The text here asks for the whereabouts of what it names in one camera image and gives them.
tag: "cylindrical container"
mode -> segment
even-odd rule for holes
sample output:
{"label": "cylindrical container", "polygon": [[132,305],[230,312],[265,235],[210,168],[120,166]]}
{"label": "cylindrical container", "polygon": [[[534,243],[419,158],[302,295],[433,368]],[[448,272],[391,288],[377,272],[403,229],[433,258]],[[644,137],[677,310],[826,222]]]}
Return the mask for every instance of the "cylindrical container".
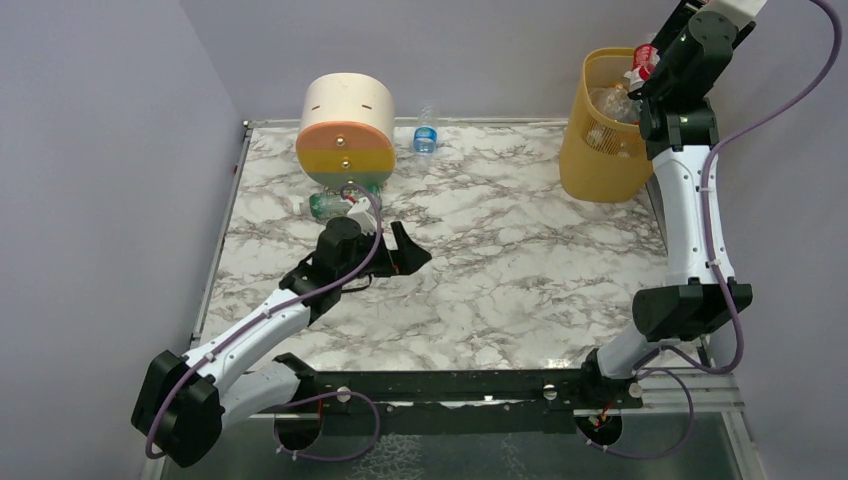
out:
{"label": "cylindrical container", "polygon": [[590,89],[620,82],[632,62],[632,48],[597,50],[583,62],[559,163],[562,186],[574,198],[624,202],[651,176],[639,126],[605,117],[589,99]]}
{"label": "cylindrical container", "polygon": [[316,182],[380,185],[395,168],[395,104],[389,89],[359,73],[332,73],[306,91],[297,158]]}

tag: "green plastic bottle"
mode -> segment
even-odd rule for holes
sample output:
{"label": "green plastic bottle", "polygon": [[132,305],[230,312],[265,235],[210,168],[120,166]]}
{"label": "green plastic bottle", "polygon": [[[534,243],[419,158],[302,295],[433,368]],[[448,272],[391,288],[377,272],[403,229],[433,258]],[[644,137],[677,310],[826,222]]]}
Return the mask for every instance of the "green plastic bottle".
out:
{"label": "green plastic bottle", "polygon": [[[377,199],[377,208],[382,210],[382,198],[380,197],[380,187],[377,185],[367,187],[371,195]],[[350,189],[348,195],[354,200],[359,200],[364,195],[359,190]],[[333,217],[342,217],[350,210],[350,203],[342,199],[338,190],[327,190],[321,193],[315,193],[309,196],[309,199],[303,202],[302,205],[295,205],[295,214],[300,215],[309,212],[318,220],[329,220]]]}

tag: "screw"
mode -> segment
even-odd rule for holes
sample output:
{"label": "screw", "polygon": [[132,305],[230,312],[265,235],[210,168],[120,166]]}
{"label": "screw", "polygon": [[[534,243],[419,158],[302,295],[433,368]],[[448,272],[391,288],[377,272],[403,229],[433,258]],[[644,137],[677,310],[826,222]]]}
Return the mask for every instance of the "screw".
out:
{"label": "screw", "polygon": [[550,383],[545,385],[542,388],[542,396],[549,401],[556,399],[556,387],[554,387]]}
{"label": "screw", "polygon": [[[347,387],[339,387],[339,389],[336,390],[336,391],[337,392],[349,392],[350,389],[347,388]],[[348,401],[350,401],[350,395],[339,395],[336,398],[338,399],[338,401],[340,401],[342,403],[347,403]]]}
{"label": "screw", "polygon": [[636,382],[630,384],[627,388],[627,393],[633,398],[642,398],[642,386]]}

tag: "bottle label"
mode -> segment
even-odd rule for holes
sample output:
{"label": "bottle label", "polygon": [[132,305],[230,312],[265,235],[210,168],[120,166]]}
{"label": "bottle label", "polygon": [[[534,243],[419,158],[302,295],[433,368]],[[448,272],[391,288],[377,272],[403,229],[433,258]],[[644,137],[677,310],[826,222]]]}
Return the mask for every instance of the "bottle label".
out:
{"label": "bottle label", "polygon": [[436,141],[436,130],[431,127],[418,127],[415,129],[415,137],[413,140],[429,139]]}

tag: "yellow stripe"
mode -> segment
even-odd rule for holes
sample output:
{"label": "yellow stripe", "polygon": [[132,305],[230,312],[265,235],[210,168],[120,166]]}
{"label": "yellow stripe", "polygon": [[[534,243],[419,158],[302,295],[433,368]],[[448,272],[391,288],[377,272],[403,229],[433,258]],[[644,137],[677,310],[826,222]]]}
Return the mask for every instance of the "yellow stripe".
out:
{"label": "yellow stripe", "polygon": [[[307,172],[391,172],[395,168],[392,149],[373,150],[298,150],[297,158]],[[348,168],[342,165],[347,161]]]}

